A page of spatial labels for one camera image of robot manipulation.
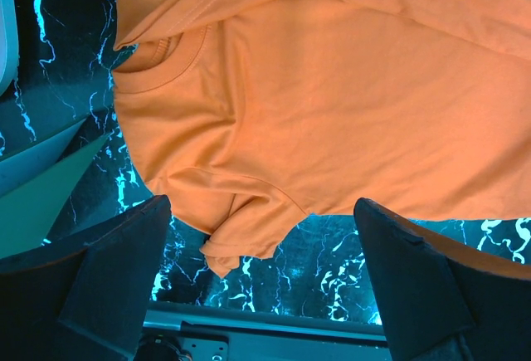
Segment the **orange t shirt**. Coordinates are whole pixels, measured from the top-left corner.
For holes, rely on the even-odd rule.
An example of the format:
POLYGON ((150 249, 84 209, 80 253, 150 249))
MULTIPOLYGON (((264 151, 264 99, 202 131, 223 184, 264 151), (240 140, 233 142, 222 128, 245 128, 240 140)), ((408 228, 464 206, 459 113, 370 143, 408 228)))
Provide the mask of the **orange t shirt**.
POLYGON ((132 163, 218 276, 360 198, 530 214, 530 0, 116 0, 132 163))

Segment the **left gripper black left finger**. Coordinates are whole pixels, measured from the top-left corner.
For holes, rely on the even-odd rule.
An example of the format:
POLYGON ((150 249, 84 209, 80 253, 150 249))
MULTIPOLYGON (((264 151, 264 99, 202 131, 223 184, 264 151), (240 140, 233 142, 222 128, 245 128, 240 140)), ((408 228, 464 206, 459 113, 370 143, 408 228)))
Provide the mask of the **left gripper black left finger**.
POLYGON ((131 360, 171 217, 155 196, 1 260, 3 360, 131 360))

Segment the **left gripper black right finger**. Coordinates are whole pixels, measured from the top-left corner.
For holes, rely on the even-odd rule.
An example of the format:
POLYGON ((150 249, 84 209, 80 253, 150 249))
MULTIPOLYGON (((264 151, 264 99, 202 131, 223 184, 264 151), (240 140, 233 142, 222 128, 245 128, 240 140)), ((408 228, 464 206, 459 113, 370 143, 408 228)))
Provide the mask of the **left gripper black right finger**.
POLYGON ((394 360, 528 360, 530 268, 371 199, 353 217, 394 360))

